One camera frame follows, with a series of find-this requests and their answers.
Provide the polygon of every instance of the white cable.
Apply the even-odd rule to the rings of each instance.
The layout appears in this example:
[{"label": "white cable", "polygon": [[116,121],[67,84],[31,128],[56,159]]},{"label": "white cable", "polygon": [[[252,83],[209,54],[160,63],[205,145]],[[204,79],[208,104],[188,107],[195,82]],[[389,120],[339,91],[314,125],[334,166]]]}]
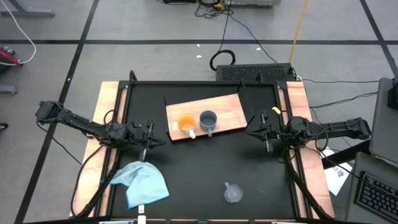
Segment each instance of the white cable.
[{"label": "white cable", "polygon": [[[29,60],[27,60],[27,61],[25,61],[25,62],[19,62],[19,64],[28,63],[28,62],[30,62],[30,61],[32,60],[33,56],[36,54],[36,45],[35,45],[35,44],[33,43],[33,41],[25,34],[25,32],[19,27],[17,20],[15,19],[14,15],[12,15],[10,9],[6,6],[6,3],[4,3],[3,0],[0,0],[0,1],[2,2],[2,4],[4,5],[4,7],[7,9],[8,13],[10,14],[10,16],[14,19],[14,22],[15,22],[15,24],[17,25],[18,29],[25,35],[25,37],[27,38],[27,40],[29,40],[29,42],[32,43],[33,48],[35,49],[35,50],[33,51],[33,54],[32,54],[32,56],[30,57]],[[2,65],[10,65],[10,66],[16,65],[16,64],[3,63],[3,62],[0,62],[0,64],[2,64]]]}]

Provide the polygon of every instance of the wooden cutting board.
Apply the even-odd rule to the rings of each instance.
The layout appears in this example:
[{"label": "wooden cutting board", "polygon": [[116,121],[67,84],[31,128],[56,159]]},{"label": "wooden cutting board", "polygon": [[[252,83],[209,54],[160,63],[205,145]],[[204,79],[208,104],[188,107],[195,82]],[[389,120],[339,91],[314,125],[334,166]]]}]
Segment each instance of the wooden cutting board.
[{"label": "wooden cutting board", "polygon": [[194,132],[196,136],[207,135],[207,132],[200,128],[199,122],[200,114],[206,110],[211,110],[217,115],[217,124],[213,133],[245,128],[246,125],[248,125],[237,93],[204,100],[179,103],[176,105],[166,106],[171,139],[174,141],[189,138],[189,135],[179,130],[177,126],[178,117],[182,114],[192,114],[195,118]]}]

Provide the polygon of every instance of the clear plastic cup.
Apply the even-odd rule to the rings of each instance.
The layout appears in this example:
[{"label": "clear plastic cup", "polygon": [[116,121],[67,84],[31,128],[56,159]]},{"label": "clear plastic cup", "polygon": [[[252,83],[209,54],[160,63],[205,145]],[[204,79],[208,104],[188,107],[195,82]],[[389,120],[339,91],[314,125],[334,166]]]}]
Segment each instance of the clear plastic cup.
[{"label": "clear plastic cup", "polygon": [[225,182],[225,193],[224,197],[229,203],[239,202],[243,197],[243,190],[240,186],[236,184],[229,185],[228,182]]}]

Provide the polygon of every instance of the light blue cloth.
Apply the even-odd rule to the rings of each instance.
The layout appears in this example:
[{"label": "light blue cloth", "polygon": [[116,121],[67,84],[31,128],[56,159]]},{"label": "light blue cloth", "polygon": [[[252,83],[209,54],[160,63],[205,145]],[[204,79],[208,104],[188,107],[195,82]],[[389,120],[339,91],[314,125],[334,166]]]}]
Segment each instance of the light blue cloth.
[{"label": "light blue cloth", "polygon": [[110,184],[129,187],[126,191],[128,209],[170,196],[163,175],[148,162],[137,161],[128,164],[116,172]]}]

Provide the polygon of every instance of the orange cup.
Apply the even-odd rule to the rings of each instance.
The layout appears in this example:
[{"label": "orange cup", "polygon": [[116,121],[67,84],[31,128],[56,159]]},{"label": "orange cup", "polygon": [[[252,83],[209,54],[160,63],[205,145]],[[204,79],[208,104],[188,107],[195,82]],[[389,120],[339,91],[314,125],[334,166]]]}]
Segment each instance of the orange cup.
[{"label": "orange cup", "polygon": [[193,132],[195,129],[195,118],[192,114],[181,115],[177,120],[177,126],[181,131],[189,134],[192,139],[195,139],[196,136]]}]

